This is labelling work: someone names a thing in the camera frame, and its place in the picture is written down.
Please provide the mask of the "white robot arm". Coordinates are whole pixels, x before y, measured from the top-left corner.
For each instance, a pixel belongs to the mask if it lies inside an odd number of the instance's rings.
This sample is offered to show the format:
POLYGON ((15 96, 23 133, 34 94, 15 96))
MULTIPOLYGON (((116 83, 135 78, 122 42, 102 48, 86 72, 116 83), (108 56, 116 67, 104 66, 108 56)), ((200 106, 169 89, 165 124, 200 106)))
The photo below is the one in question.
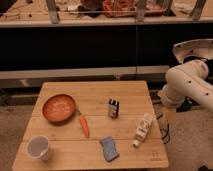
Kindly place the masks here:
POLYGON ((166 107, 178 108, 189 97, 213 113, 213 85, 206 82, 208 65, 192 60, 170 68, 165 75, 167 84, 158 93, 166 107))

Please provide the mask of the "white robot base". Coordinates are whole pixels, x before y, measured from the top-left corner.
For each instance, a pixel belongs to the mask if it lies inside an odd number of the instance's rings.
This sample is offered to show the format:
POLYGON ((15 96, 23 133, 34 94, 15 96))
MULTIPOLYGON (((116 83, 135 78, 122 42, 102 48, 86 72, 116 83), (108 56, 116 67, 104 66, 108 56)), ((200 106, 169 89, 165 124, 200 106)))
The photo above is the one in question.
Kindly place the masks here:
POLYGON ((213 38, 193 39, 173 45, 172 52, 179 63, 190 56, 213 60, 213 38))

